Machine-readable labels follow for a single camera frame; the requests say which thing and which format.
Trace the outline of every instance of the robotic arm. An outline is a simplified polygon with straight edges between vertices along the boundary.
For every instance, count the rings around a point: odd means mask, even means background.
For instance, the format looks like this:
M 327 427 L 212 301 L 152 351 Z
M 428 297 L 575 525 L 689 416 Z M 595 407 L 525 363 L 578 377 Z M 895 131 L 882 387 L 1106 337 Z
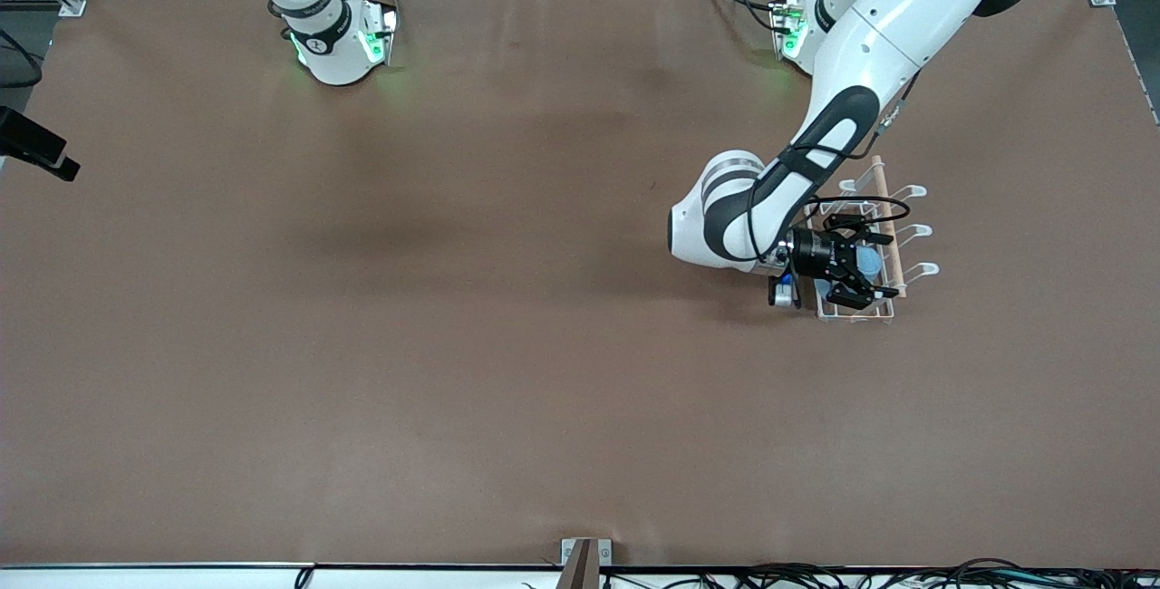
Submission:
M 353 85 L 387 64 L 397 7 L 372 0 L 273 0 L 298 60 L 325 85 Z
M 863 308 L 891 297 L 857 272 L 855 242 L 833 226 L 792 226 L 802 205 L 873 130 L 883 106 L 935 56 L 970 15 L 1017 0 L 790 0 L 799 12 L 780 48 L 813 88 L 803 126 L 770 163 L 723 152 L 669 212 L 669 250 L 709 268 L 832 279 L 835 304 Z

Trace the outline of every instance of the table surface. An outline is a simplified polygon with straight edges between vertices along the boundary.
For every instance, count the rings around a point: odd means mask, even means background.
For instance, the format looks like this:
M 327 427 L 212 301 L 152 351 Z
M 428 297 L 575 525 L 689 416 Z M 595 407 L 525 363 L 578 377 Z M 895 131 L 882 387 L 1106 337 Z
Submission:
M 809 81 L 720 0 L 406 0 L 324 88 L 264 0 L 90 0 L 0 183 L 0 559 L 1160 565 L 1160 133 L 1110 10 L 974 19 L 876 148 L 893 326 L 679 263 Z M 857 176 L 847 163 L 838 176 Z

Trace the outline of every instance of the brown table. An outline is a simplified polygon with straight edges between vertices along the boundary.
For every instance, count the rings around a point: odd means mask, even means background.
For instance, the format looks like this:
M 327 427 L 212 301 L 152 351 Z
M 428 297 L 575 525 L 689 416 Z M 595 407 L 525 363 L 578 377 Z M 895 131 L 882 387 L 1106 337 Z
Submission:
M 836 326 L 665 247 L 804 115 L 739 7 L 405 0 L 333 89 L 264 3 L 57 29 L 29 115 L 84 168 L 0 184 L 3 560 L 1160 565 L 1160 133 L 1111 10 L 929 65 L 876 152 L 943 274 Z

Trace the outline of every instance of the white wire rack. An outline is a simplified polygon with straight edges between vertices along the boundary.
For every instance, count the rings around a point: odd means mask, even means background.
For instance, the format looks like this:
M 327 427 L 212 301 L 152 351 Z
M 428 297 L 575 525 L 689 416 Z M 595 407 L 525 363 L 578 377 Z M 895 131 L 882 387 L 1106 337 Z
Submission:
M 916 199 L 916 197 L 927 196 L 925 186 L 919 184 L 902 186 L 898 191 L 890 192 L 886 186 L 886 163 L 883 163 L 882 157 L 878 155 L 871 157 L 870 160 L 870 168 L 867 168 L 867 172 L 863 172 L 862 176 L 858 176 L 857 180 L 844 180 L 838 183 L 838 188 L 841 191 L 839 197 L 878 196 L 891 197 L 891 199 L 899 202 L 911 202 L 912 199 Z M 849 209 L 858 210 L 867 218 L 887 218 L 893 214 L 893 205 L 887 202 L 826 202 L 826 204 L 820 205 L 815 214 L 811 214 L 806 223 L 810 228 L 813 228 L 814 220 L 820 223 L 829 213 Z M 896 299 L 905 299 L 907 288 L 916 279 L 938 274 L 940 268 L 936 263 L 912 263 L 907 268 L 904 266 L 901 257 L 904 247 L 916 241 L 916 239 L 923 239 L 934 233 L 930 226 L 914 225 L 914 223 L 907 226 L 894 226 L 894 221 L 878 221 L 875 225 L 870 225 L 870 230 L 875 231 L 875 233 L 891 237 L 890 245 L 875 246 L 877 247 L 878 255 L 882 257 L 883 266 L 878 277 L 872 279 L 872 282 L 880 284 L 880 286 L 898 289 L 898 297 Z M 884 297 L 884 299 L 876 300 L 876 303 L 867 308 L 862 308 L 862 311 L 854 311 L 853 308 L 828 303 L 825 292 L 820 291 L 818 284 L 814 284 L 814 296 L 818 300 L 818 318 L 824 321 L 883 321 L 883 323 L 890 323 L 894 319 L 894 299 L 885 299 Z

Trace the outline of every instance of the white robotic arm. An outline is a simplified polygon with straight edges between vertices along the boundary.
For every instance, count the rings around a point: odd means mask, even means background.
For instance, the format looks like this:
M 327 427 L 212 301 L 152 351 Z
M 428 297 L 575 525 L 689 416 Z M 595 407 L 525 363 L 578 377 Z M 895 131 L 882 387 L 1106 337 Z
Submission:
M 298 60 L 325 85 L 351 85 L 387 64 L 397 7 L 372 0 L 273 0 Z
M 805 6 L 804 22 L 817 23 L 818 8 L 829 1 Z M 840 8 L 840 2 L 846 0 L 834 0 L 834 6 Z M 790 146 L 768 165 L 751 152 L 713 157 L 669 212 L 672 254 L 697 266 L 768 276 L 782 276 L 795 262 L 806 274 L 802 268 L 811 266 L 802 255 L 833 260 L 835 252 L 815 247 L 828 247 L 826 241 L 833 238 L 791 230 L 790 221 L 873 130 L 885 103 L 983 2 L 850 0 L 832 27 L 809 36 L 820 41 L 803 66 L 814 73 L 810 109 Z M 1002 2 L 1010 6 L 1017 0 Z M 821 275 L 825 266 L 813 268 Z M 843 290 L 840 284 L 835 289 Z M 875 299 L 872 292 L 865 296 L 869 291 L 862 288 L 860 299 L 849 305 L 869 304 Z

